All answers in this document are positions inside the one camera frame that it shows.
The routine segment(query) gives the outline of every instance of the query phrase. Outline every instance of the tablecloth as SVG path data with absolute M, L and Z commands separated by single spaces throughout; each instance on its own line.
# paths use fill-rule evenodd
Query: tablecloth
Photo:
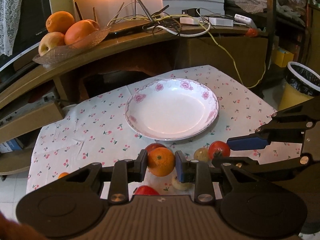
M 187 159 L 193 159 L 195 150 L 208 147 L 213 141 L 226 141 L 254 132 L 268 123 L 276 112 L 233 78 L 209 65 L 148 78 L 86 100 L 71 108 L 63 120 L 43 127 L 32 154 L 27 192 L 56 180 L 62 172 L 71 173 L 93 162 L 113 166 L 118 160 L 136 159 L 141 149 L 155 141 L 129 127 L 124 117 L 125 105 L 139 88 L 164 78 L 196 80 L 211 88 L 219 99 L 219 117 L 207 130 L 190 139 L 161 142 L 173 152 L 181 150 Z M 263 150 L 232 151 L 231 156 L 247 156 L 264 164 L 299 157 L 300 148 L 300 144 L 275 142 Z M 147 170 L 142 183 L 129 184 L 130 196 L 143 184 L 152 186 L 162 195 L 186 194 L 173 188 L 171 179 L 175 172 L 156 177 Z M 109 182 L 106 182 L 102 198 L 107 198 L 108 189 Z M 193 190 L 187 194 L 193 196 Z

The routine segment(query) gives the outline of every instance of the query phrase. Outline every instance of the black trash bag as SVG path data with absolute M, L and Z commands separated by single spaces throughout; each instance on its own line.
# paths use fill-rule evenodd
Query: black trash bag
M 320 78 L 312 73 L 312 70 L 305 67 L 303 68 L 302 64 L 299 64 L 297 62 L 289 62 L 288 63 L 292 70 L 286 67 L 286 76 L 285 80 L 288 82 L 290 86 L 295 88 L 300 93 L 303 93 L 305 95 L 316 97 L 320 95 Z M 305 78 L 310 83 L 314 84 L 318 87 L 318 90 L 311 87 L 309 84 L 303 82 L 299 77 L 297 77 L 297 74 Z

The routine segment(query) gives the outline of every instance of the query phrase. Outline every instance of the yellow apple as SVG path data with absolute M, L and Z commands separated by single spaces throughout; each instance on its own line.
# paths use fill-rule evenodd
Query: yellow apple
M 64 34 L 59 32 L 52 32 L 46 34 L 40 41 L 39 44 L 39 55 L 42 56 L 46 54 L 50 49 L 54 49 L 57 46 L 63 46 L 64 43 Z

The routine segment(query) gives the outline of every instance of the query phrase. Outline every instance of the yellow box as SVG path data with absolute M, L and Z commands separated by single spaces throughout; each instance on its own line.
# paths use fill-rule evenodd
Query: yellow box
M 293 61 L 294 55 L 291 52 L 288 52 L 285 49 L 278 48 L 276 53 L 275 64 L 279 67 L 286 67 L 288 62 Z

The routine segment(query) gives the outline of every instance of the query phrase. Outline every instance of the robotic arm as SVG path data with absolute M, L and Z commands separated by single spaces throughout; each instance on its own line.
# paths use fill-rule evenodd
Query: robotic arm
M 147 169 L 142 150 L 136 160 L 104 168 L 92 163 L 29 193 L 17 217 L 50 239 L 298 240 L 301 230 L 320 230 L 319 110 L 320 97 L 274 114 L 254 134 L 228 140 L 233 150 L 301 142 L 299 158 L 259 165 L 248 157 L 222 157 L 209 167 L 177 151 L 178 179 L 195 184 L 193 201 L 188 195 L 134 195 L 129 201 L 128 183 L 142 182 Z M 111 182 L 108 199 L 101 199 L 105 181 Z

